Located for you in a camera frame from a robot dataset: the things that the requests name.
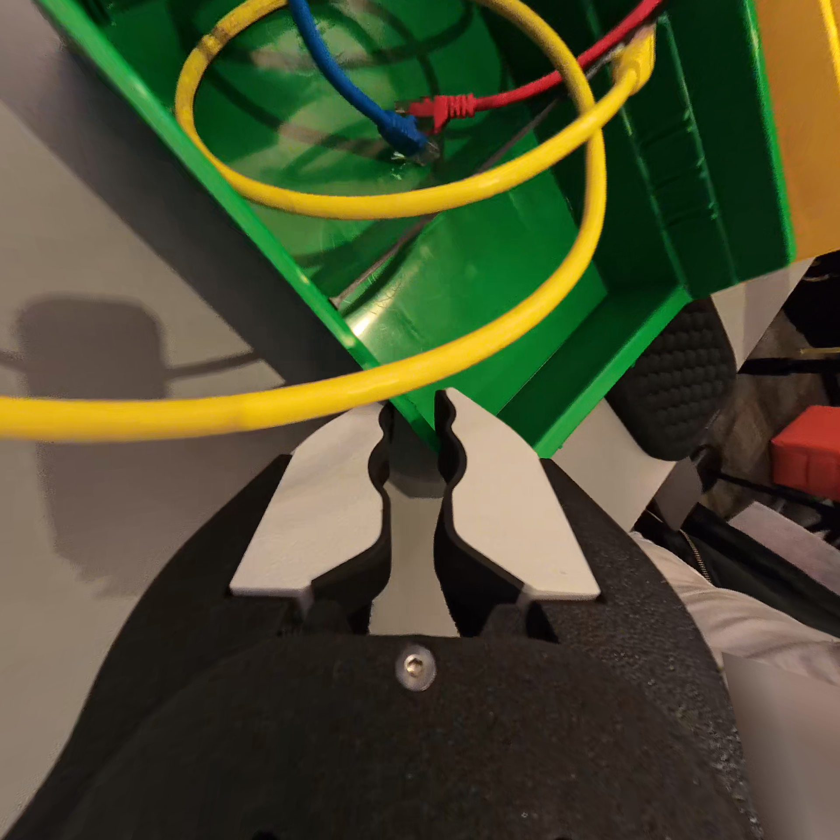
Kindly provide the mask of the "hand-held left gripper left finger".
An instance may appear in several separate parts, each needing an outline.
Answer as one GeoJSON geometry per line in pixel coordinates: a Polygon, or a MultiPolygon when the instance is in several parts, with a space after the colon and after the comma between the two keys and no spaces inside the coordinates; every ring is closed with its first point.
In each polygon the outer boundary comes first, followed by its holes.
{"type": "Polygon", "coordinates": [[[334,604],[355,634],[392,573],[393,409],[337,416],[293,452],[229,583],[231,595],[288,599],[301,616],[334,604]]]}

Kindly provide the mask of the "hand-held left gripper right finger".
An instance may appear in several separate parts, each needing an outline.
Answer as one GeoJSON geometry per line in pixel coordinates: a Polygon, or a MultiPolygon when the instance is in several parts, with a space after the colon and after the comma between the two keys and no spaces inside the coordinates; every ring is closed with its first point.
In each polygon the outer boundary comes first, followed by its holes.
{"type": "Polygon", "coordinates": [[[434,420],[434,570],[458,635],[479,636],[498,607],[540,634],[543,604],[594,603],[601,588],[532,447],[455,388],[435,394],[434,420]]]}

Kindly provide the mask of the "green plastic bin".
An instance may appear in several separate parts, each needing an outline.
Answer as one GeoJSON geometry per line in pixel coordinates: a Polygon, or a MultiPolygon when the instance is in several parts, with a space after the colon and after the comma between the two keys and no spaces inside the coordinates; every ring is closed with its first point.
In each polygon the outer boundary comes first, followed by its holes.
{"type": "MultiPolygon", "coordinates": [[[[175,121],[187,57],[239,2],[37,2],[63,39],[181,160],[354,361],[368,369],[471,332],[566,257],[584,152],[510,192],[418,218],[339,221],[248,201],[175,121]]],[[[477,2],[310,2],[342,68],[384,108],[484,96],[549,70],[477,2]]],[[[452,385],[552,455],[689,299],[791,264],[795,242],[754,2],[666,2],[645,87],[604,127],[607,204],[591,266],[535,330],[489,360],[394,400],[427,441],[452,385]]],[[[199,84],[200,138],[236,172],[302,193],[404,193],[537,148],[568,99],[450,124],[431,164],[402,161],[312,62],[286,9],[222,48],[199,84]]]]}

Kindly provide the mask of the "yellow plastic bin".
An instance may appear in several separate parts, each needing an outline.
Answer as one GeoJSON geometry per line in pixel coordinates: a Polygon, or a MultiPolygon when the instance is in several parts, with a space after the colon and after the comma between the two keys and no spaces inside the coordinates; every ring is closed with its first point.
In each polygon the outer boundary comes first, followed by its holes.
{"type": "Polygon", "coordinates": [[[839,248],[839,2],[757,1],[797,260],[839,248]]]}

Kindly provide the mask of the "person's white clothing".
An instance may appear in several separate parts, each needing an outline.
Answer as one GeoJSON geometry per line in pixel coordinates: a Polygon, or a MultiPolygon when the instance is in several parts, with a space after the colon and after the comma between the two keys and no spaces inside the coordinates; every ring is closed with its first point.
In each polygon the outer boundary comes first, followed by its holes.
{"type": "Polygon", "coordinates": [[[713,586],[672,552],[638,532],[629,534],[675,591],[719,669],[723,655],[731,654],[839,686],[837,637],[749,595],[713,586]]]}

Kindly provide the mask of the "clear bin divider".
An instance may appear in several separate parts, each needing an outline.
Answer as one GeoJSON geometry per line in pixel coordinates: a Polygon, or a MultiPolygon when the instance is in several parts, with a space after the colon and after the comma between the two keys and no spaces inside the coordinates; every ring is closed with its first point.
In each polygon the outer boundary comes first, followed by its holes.
{"type": "MultiPolygon", "coordinates": [[[[488,172],[490,169],[494,168],[498,165],[501,160],[508,154],[513,147],[515,147],[522,139],[524,139],[527,134],[531,131],[534,131],[541,122],[543,122],[550,112],[554,110],[557,104],[560,101],[559,96],[553,96],[550,100],[546,100],[546,104],[542,108],[542,110],[533,117],[528,123],[526,123],[519,131],[517,131],[507,142],[504,143],[491,157],[486,159],[486,161],[476,169],[475,174],[482,174],[488,172]]],[[[413,226],[409,227],[394,243],[392,247],[386,250],[380,257],[378,257],[371,265],[365,268],[356,278],[354,278],[351,283],[341,291],[340,294],[337,296],[331,297],[330,302],[332,306],[341,311],[342,307],[347,303],[349,299],[352,299],[356,291],[369,279],[371,278],[378,270],[384,267],[394,256],[400,253],[401,250],[404,249],[405,246],[412,243],[417,236],[419,236],[427,227],[430,225],[437,214],[430,214],[421,217],[421,219],[416,222],[413,226]]]]}

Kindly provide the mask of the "red box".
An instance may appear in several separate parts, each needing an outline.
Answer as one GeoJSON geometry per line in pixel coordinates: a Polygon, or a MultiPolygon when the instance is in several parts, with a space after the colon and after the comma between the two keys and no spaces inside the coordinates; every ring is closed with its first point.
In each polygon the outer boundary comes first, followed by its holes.
{"type": "Polygon", "coordinates": [[[770,441],[775,484],[839,502],[839,407],[809,406],[770,441]]]}

